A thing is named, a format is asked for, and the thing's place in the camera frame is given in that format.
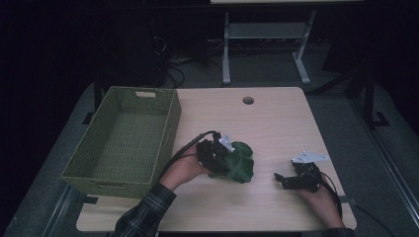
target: hand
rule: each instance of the hand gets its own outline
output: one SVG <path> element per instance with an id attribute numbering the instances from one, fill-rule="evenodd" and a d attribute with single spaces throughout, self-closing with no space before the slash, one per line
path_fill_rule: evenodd
<path id="1" fill-rule="evenodd" d="M 210 173 L 210 170 L 198 162 L 195 145 L 186 150 L 183 156 L 185 157 L 173 163 L 160 179 L 160 184 L 171 191 L 192 181 L 198 175 Z"/>
<path id="2" fill-rule="evenodd" d="M 336 208 L 336 202 L 326 188 L 320 186 L 314 194 L 307 190 L 298 190 L 296 193 L 308 202 L 311 210 L 327 228 L 345 228 Z"/>

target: wrist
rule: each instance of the wrist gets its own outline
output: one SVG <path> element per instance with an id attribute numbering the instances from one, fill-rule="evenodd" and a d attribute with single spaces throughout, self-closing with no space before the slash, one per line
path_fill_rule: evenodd
<path id="1" fill-rule="evenodd" d="M 328 229 L 345 228 L 345 224 L 343 223 L 341 218 L 330 219 L 328 221 L 325 221 L 324 224 L 326 225 L 326 228 Z"/>
<path id="2" fill-rule="evenodd" d="M 175 179 L 171 179 L 170 177 L 166 177 L 166 176 L 163 176 L 160 179 L 159 183 L 172 192 L 182 185 L 179 182 L 177 182 Z"/>

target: table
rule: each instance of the table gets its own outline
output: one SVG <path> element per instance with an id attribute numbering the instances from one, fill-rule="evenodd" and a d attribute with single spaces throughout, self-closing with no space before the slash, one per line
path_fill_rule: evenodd
<path id="1" fill-rule="evenodd" d="M 261 4 L 261 3 L 338 3 L 338 2 L 361 2 L 363 0 L 210 0 L 212 4 Z M 310 78 L 302 62 L 305 47 L 310 36 L 316 11 L 311 11 L 307 20 L 302 23 L 230 23 L 229 14 L 225 13 L 224 23 L 224 52 L 222 58 L 222 83 L 229 85 L 230 67 L 228 59 L 229 39 L 301 39 L 301 44 L 296 52 L 293 52 L 299 77 L 303 84 L 309 84 Z"/>
<path id="2" fill-rule="evenodd" d="M 158 231 L 308 231 L 323 228 L 308 206 L 283 190 L 274 172 L 295 176 L 291 159 L 301 151 L 327 154 L 305 95 L 299 88 L 221 88 L 178 90 L 182 114 L 174 152 L 208 130 L 230 133 L 254 152 L 254 177 L 238 184 L 202 175 L 178 188 L 177 198 Z M 251 97 L 252 105 L 243 103 Z M 344 192 L 331 161 L 316 163 Z M 98 197 L 84 203 L 77 221 L 80 231 L 113 231 L 118 218 L 137 199 Z M 350 206 L 342 203 L 343 220 L 355 228 Z"/>

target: gray carpet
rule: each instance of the gray carpet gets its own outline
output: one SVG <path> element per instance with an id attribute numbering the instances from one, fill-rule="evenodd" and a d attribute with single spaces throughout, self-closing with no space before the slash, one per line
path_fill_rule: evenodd
<path id="1" fill-rule="evenodd" d="M 338 75 L 321 71 L 327 45 L 311 45 L 303 61 L 312 83 L 302 85 L 292 62 L 293 49 L 293 45 L 282 45 L 280 48 L 264 49 L 247 57 L 232 57 L 230 87 L 298 86 L 309 91 Z M 212 57 L 211 60 L 213 63 L 193 61 L 176 67 L 185 73 L 185 88 L 221 86 L 221 71 L 215 65 L 220 65 L 220 56 Z M 180 80 L 180 73 L 174 70 L 170 72 Z M 163 87 L 171 88 L 172 84 L 167 80 Z M 343 188 L 349 198 L 354 198 L 360 206 L 379 218 L 396 236 L 419 236 L 418 227 L 382 162 L 371 131 L 358 116 L 354 102 L 343 96 L 345 88 L 346 84 L 343 83 L 321 96 L 307 97 Z M 76 229 L 75 223 L 81 209 L 81 199 L 84 197 L 76 191 L 72 193 L 68 206 L 63 209 L 62 218 L 49 222 L 57 205 L 61 203 L 58 201 L 62 193 L 66 191 L 66 185 L 59 179 L 59 175 L 87 128 L 82 122 L 94 110 L 93 99 L 90 86 L 80 98 L 5 236 L 107 236 L 108 233 L 82 233 Z M 388 153 L 396 158 L 395 163 L 417 196 L 418 191 L 413 188 L 419 185 L 419 176 L 415 172 L 419 168 L 416 157 L 419 149 L 418 137 L 380 87 L 377 87 L 376 109 L 384 113 L 391 126 L 378 127 L 375 134 Z M 369 217 L 354 207 L 353 210 L 358 221 L 357 236 L 387 236 Z M 317 233 L 304 235 L 316 236 Z"/>

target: floor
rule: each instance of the floor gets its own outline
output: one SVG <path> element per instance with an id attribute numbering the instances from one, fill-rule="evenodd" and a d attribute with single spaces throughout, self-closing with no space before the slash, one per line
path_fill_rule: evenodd
<path id="1" fill-rule="evenodd" d="M 303 62 L 312 82 L 302 85 L 291 52 L 297 42 L 279 41 L 275 46 L 260 46 L 252 53 L 236 54 L 230 59 L 229 87 L 283 87 L 295 86 L 311 91 L 331 81 L 339 74 L 321 70 L 328 44 L 312 43 Z M 222 86 L 220 54 L 213 54 L 209 63 L 187 61 L 173 64 L 185 75 L 183 88 L 215 88 Z M 174 69 L 169 73 L 179 84 L 182 74 Z M 415 209 L 407 205 L 409 194 L 401 190 L 397 175 L 386 163 L 393 162 L 401 173 L 413 197 L 419 197 L 419 138 L 395 109 L 391 98 L 376 85 L 376 111 L 383 112 L 390 126 L 366 126 L 357 100 L 344 96 L 348 83 L 342 83 L 316 96 L 307 96 L 317 125 L 332 158 L 338 176 L 349 198 L 366 209 L 388 227 L 395 236 L 419 236 Z M 172 88 L 167 79 L 162 88 Z M 59 179 L 75 146 L 87 128 L 82 124 L 88 113 L 94 111 L 92 86 L 86 88 L 61 135 L 51 149 L 31 189 L 16 213 L 5 236 L 109 236 L 109 233 L 82 233 L 75 223 L 85 195 L 72 190 Z M 384 229 L 353 206 L 359 237 L 387 236 Z M 318 233 L 304 233 L 317 236 Z"/>

